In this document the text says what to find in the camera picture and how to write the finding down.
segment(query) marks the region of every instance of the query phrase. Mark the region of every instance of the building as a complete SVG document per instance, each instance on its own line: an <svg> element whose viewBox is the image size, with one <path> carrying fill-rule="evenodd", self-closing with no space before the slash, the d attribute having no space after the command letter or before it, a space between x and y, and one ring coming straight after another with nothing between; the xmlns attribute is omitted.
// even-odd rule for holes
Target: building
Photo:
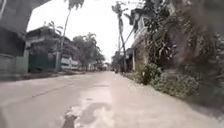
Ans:
<svg viewBox="0 0 224 128"><path fill-rule="evenodd" d="M40 27L27 33L27 55L29 71L54 71L56 66L56 54L62 36L53 29ZM70 39L65 37L63 45L61 68L64 70L78 70L78 49L71 45Z"/></svg>
<svg viewBox="0 0 224 128"><path fill-rule="evenodd" d="M131 17L133 21L130 21L130 25L134 27L134 42L131 49L129 49L129 58L128 64L129 68L132 67L132 70L138 69L138 59L142 58L142 55L139 55L139 50L141 50L139 44L142 42L143 36L147 32L147 23L150 21L150 15L147 11L136 8L131 11Z"/></svg>
<svg viewBox="0 0 224 128"><path fill-rule="evenodd" d="M174 0L152 0L154 7L158 7L160 4L167 4L170 14L173 14L176 9L181 8L181 5L185 5L187 0L181 0L180 4L175 3ZM153 13L141 8L136 8L131 11L130 25L134 28L134 42L132 44L132 70L138 70L141 65L148 63L148 56L142 54L140 51L142 46L139 45L147 33L147 24L151 21Z"/></svg>
<svg viewBox="0 0 224 128"><path fill-rule="evenodd" d="M32 10L49 0L0 0L0 74L27 73L25 34Z"/></svg>

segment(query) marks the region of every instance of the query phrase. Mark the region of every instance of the palm tree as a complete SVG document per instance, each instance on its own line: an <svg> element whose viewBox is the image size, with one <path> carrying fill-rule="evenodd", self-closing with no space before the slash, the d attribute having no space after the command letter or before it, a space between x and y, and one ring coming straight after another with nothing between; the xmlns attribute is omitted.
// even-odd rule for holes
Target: palm tree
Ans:
<svg viewBox="0 0 224 128"><path fill-rule="evenodd" d="M76 9L78 9L78 8L82 7L82 5L84 4L84 0L64 0L64 1L65 2L68 1L68 10L69 10L69 13L67 15L66 22L65 22L65 26L64 26L64 32L63 32L63 36L62 36L62 39L61 39L60 51L59 51L59 53L57 55L57 63L56 63L56 71L57 72L59 71L60 64L61 64L61 52L62 52L62 49L63 49L63 43L64 43L64 40L65 40L66 29L67 29L68 20L69 20L71 11L72 11L72 9L74 7Z"/></svg>
<svg viewBox="0 0 224 128"><path fill-rule="evenodd" d="M127 10L127 8L122 10L122 8L121 8L122 4L124 4L124 3L117 2L115 6L112 6L112 10L117 14L117 18L118 18L119 37L121 38L122 48L123 48L123 52L124 52L124 71L126 71L126 69L127 69L126 49L125 49L125 41L124 41L124 38L123 38L123 27L124 27L124 24L123 24L123 20L122 20L122 15L123 15L123 12Z"/></svg>
<svg viewBox="0 0 224 128"><path fill-rule="evenodd" d="M55 23L54 23L54 21L51 21L48 24L46 24L46 22L45 22L44 23L44 26L53 29L55 33L58 33L59 35L62 36L63 27L62 26L56 26Z"/></svg>

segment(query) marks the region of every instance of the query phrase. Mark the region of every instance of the street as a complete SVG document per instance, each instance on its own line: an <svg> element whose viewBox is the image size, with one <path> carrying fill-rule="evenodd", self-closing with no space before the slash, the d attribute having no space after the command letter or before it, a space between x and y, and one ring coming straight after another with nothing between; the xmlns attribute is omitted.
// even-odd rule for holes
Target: street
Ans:
<svg viewBox="0 0 224 128"><path fill-rule="evenodd" d="M223 128L209 110L113 72L0 84L0 128Z"/></svg>

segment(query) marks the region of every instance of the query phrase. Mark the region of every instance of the tree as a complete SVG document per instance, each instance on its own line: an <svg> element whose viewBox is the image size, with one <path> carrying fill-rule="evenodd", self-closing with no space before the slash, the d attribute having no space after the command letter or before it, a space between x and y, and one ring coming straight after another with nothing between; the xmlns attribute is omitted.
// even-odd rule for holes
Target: tree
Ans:
<svg viewBox="0 0 224 128"><path fill-rule="evenodd" d="M68 1L68 10L69 10L69 13L68 13L67 18L66 18L66 21L65 21L63 37L62 37L61 43L60 43L61 44L60 45L60 51L57 54L56 71L59 71L59 68L60 68L60 64L61 64L61 52L62 52L62 49L63 49L63 43L64 43L64 40L65 40L66 29L67 29L68 20L69 20L71 11L72 11L72 9L74 7L76 7L76 9L78 9L78 8L82 7L82 5L84 4L84 0L64 0L64 1L65 2Z"/></svg>
<svg viewBox="0 0 224 128"><path fill-rule="evenodd" d="M94 33L89 33L73 38L72 44L79 50L78 59L83 68L87 68L89 64L97 67L105 60L100 48L97 46L95 37Z"/></svg>
<svg viewBox="0 0 224 128"><path fill-rule="evenodd" d="M57 33L57 34L62 35L63 27L62 26L56 26L54 21L51 21L48 24L45 23L44 26L53 29L54 32Z"/></svg>
<svg viewBox="0 0 224 128"><path fill-rule="evenodd" d="M114 56L112 57L111 66L115 69L118 69L120 59L121 59L121 55L120 55L119 51L115 52Z"/></svg>
<svg viewBox="0 0 224 128"><path fill-rule="evenodd" d="M124 41L124 37L123 37L123 20L122 20L122 15L123 12L126 11L127 9L123 9L121 8L121 5L124 5L124 3L119 3L117 2L115 6L112 6L112 10L117 14L117 18L118 18L118 25L119 25L119 36L121 38L122 41L122 48L123 48L123 52L124 52L124 71L126 71L127 69L127 63L126 63L126 49L125 49L125 41Z"/></svg>

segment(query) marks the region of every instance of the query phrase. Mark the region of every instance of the bush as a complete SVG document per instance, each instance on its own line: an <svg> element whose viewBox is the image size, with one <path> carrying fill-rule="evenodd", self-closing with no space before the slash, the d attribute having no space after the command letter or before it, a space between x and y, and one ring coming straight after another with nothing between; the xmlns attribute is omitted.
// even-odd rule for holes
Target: bush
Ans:
<svg viewBox="0 0 224 128"><path fill-rule="evenodd" d="M152 85L156 90L181 99L198 93L199 83L194 77L177 72L161 74L157 84Z"/></svg>
<svg viewBox="0 0 224 128"><path fill-rule="evenodd" d="M157 65L150 63L137 72L137 82L144 85L151 84L151 82L155 83L160 74L161 69Z"/></svg>

